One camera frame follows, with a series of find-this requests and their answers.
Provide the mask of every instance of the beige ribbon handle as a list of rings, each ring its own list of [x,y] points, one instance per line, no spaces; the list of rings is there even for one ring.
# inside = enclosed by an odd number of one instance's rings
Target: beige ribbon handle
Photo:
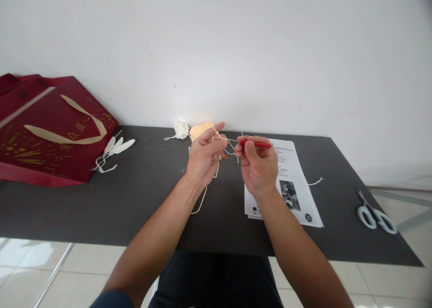
[[[36,135],[42,139],[48,140],[48,141],[52,141],[56,144],[75,144],[75,145],[89,145],[89,144],[94,144],[98,141],[101,141],[107,134],[107,130],[105,129],[104,124],[99,120],[96,119],[95,117],[93,117],[90,113],[88,113],[87,111],[85,111],[81,106],[79,106],[79,104],[77,102],[75,102],[74,100],[68,98],[65,95],[61,95],[61,97],[67,102],[67,104],[69,104],[71,107],[73,107],[74,109],[77,109],[78,111],[87,114],[88,116],[90,116],[94,123],[96,124],[96,127],[99,130],[99,136],[97,137],[91,137],[91,138],[85,138],[85,139],[81,139],[81,140],[70,140],[66,137],[57,135],[53,132],[50,132],[48,130],[42,129],[42,128],[38,128],[35,126],[30,126],[30,125],[24,125],[24,127],[26,129],[28,129],[33,135]]]

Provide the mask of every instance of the instruction sheet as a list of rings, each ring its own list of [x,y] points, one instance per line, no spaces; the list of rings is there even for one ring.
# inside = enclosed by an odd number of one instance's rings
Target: instruction sheet
[[[324,227],[316,208],[309,185],[298,161],[292,141],[269,139],[278,155],[276,188],[285,204],[299,223],[306,226]],[[244,213],[251,219],[262,219],[260,208],[253,195],[244,186]]]

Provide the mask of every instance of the feather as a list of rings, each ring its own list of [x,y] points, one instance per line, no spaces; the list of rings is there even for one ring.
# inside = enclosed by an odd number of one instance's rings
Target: feather
[[[131,147],[134,144],[134,142],[135,142],[135,139],[131,139],[131,140],[125,142],[124,144],[122,144],[122,145],[120,145],[118,147],[114,147],[114,149],[112,150],[112,153],[113,154],[119,154],[122,151],[124,151],[124,150],[128,149],[129,147]]]
[[[111,139],[108,142],[108,145],[105,147],[105,150],[103,151],[104,154],[109,153],[111,149],[113,149],[114,144],[116,143],[116,138],[111,137]]]
[[[120,137],[120,139],[116,142],[116,144],[114,145],[114,147],[109,151],[109,155],[112,156],[114,155],[114,151],[117,147],[121,146],[123,143],[123,137]]]

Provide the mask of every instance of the table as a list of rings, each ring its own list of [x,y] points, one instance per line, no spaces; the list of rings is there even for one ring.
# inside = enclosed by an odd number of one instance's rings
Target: table
[[[115,170],[96,172],[88,184],[49,189],[0,182],[0,236],[128,245],[186,171],[191,142],[164,141],[174,134],[172,128],[120,129],[135,144],[108,159],[104,168],[119,164]],[[224,133],[230,139],[239,135]],[[354,187],[382,209],[331,138],[259,135],[293,141],[306,180],[324,178],[310,187],[324,228],[304,228],[327,259],[423,266],[400,234],[371,230],[360,222],[356,208],[361,202]],[[165,146],[141,149],[154,145]],[[222,159],[218,178],[209,185],[200,212],[189,218],[178,249],[274,255],[264,222],[244,215],[243,180],[234,156]]]

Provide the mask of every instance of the scissor handle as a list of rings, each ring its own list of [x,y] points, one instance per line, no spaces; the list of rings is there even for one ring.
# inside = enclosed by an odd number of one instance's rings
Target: scissor handle
[[[359,218],[364,225],[370,229],[376,229],[377,223],[375,222],[374,218],[370,214],[370,211],[366,206],[361,206],[357,209],[357,214],[359,215]]]
[[[397,229],[395,224],[393,223],[393,221],[383,212],[377,210],[377,209],[372,209],[373,210],[373,214],[375,215],[375,217],[378,219],[378,224],[389,234],[397,234]]]

